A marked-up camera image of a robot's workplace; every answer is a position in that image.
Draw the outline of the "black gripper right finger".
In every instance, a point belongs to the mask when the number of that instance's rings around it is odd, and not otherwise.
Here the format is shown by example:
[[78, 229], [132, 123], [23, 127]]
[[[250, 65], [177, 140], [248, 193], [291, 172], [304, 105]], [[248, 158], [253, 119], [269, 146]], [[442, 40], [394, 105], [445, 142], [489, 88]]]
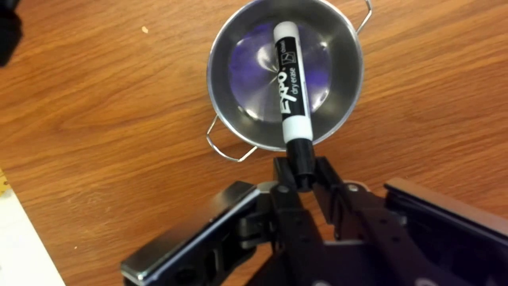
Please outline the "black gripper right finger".
[[338, 240], [362, 240], [380, 253], [410, 255], [416, 245], [384, 200], [359, 183], [346, 183], [326, 158], [316, 159], [315, 194]]

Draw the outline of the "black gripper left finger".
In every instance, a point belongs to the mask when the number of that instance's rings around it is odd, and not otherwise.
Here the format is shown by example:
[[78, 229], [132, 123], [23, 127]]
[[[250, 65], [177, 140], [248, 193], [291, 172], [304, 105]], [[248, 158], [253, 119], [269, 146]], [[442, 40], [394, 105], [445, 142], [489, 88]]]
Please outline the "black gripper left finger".
[[313, 178], [300, 177], [288, 159], [273, 161], [277, 185], [270, 189], [275, 250], [321, 250], [324, 240], [300, 194], [313, 189]]

